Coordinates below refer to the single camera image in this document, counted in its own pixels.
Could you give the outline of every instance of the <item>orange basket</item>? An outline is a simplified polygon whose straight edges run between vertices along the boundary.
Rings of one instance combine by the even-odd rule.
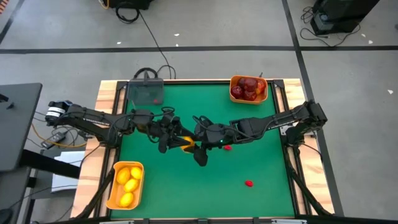
[[[125,194],[125,191],[123,190],[124,186],[119,184],[116,181],[116,177],[118,176],[119,171],[125,167],[128,167],[130,170],[133,167],[140,168],[142,170],[142,177],[141,177],[141,180],[139,181],[139,185],[138,185],[137,189],[132,192],[132,194],[134,195],[134,198],[133,198],[131,204],[127,207],[120,207],[119,201],[120,201],[120,198]],[[140,162],[120,161],[113,165],[113,169],[115,171],[115,175],[113,178],[111,195],[109,196],[109,200],[106,202],[106,206],[109,209],[115,209],[115,210],[135,209],[141,201],[142,186],[144,185],[144,166]]]
[[[266,89],[264,90],[263,93],[257,95],[256,99],[254,101],[249,101],[249,100],[239,100],[236,99],[232,94],[231,94],[231,89],[233,86],[236,86],[238,84],[238,80],[240,78],[254,78],[256,80],[261,80],[266,84]],[[243,75],[234,75],[231,78],[231,81],[229,83],[229,98],[232,100],[232,102],[235,103],[247,103],[247,104],[252,104],[252,105],[259,105],[261,104],[263,101],[265,101],[268,97],[268,83],[267,80],[265,78],[259,78],[259,77],[249,77],[249,76],[243,76]]]

